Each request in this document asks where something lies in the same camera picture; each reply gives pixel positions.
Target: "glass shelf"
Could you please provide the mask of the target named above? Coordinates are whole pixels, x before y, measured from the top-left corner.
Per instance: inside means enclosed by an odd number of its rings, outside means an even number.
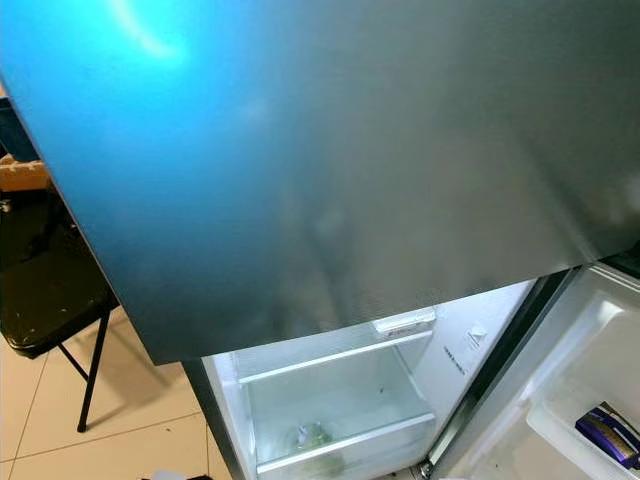
[[[305,369],[319,363],[340,360],[393,345],[422,340],[426,346],[435,316],[424,308],[382,320],[414,320],[413,328],[400,329],[394,336],[381,335],[369,322],[332,332],[272,343],[234,352],[239,383],[250,383],[273,375]]]

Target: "refrigerator shelf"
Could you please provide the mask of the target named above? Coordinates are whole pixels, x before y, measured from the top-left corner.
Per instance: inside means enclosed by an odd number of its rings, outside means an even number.
[[[397,315],[416,321],[414,329],[407,329],[404,335],[381,336],[372,323],[363,323],[333,332],[238,350],[234,352],[238,382],[250,383],[407,342],[422,340],[426,345],[432,334],[435,315],[426,316],[425,312],[430,313],[431,310],[425,308]]]
[[[394,347],[264,377],[244,388],[261,479],[283,478],[291,468],[298,469],[295,478],[332,464],[361,468],[365,457],[388,452],[392,439],[398,455],[415,449],[418,460],[435,419]],[[301,446],[299,427],[311,425],[319,425],[326,438]],[[313,475],[324,478],[322,472]]]

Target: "door shelf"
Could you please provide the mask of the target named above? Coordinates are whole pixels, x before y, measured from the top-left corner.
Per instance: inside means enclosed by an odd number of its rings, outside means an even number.
[[[388,453],[390,441],[397,455],[417,448],[419,456],[420,440],[435,419],[393,347],[264,377],[244,388],[261,479],[283,478],[290,469],[295,478],[334,478],[336,469],[351,472],[365,458]],[[300,446],[299,427],[311,425],[326,437]]]
[[[553,398],[545,399],[531,409],[527,417],[529,426],[593,479],[640,480],[640,471],[627,470],[574,427],[576,419],[598,404],[588,399],[604,397],[570,384],[554,393]]]

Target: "beige floor tile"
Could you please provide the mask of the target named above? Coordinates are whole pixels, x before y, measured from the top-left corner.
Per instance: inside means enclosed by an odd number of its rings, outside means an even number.
[[[89,412],[76,432],[85,382],[62,353],[50,352],[18,457],[74,445],[200,412],[180,364],[154,367],[121,310],[112,314]],[[97,324],[65,343],[88,370]]]
[[[165,469],[203,475],[202,414],[16,460],[11,480],[137,480]]]
[[[6,462],[0,463],[0,480],[9,480],[12,465],[13,460],[8,460]]]
[[[0,340],[0,460],[16,456],[45,359],[46,355],[35,360],[21,357],[4,338]]]
[[[216,441],[208,427],[207,448],[209,450],[209,476],[213,478],[213,480],[231,480],[229,470],[227,470],[220,450],[218,450],[218,445],[216,445]]]

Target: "crisper drawer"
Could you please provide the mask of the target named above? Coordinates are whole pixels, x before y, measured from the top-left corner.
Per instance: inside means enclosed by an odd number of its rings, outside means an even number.
[[[424,454],[435,418],[395,346],[244,387],[261,479],[366,478],[404,467]]]
[[[433,416],[422,416],[363,433],[325,448],[258,467],[259,480],[368,480],[417,462]]]

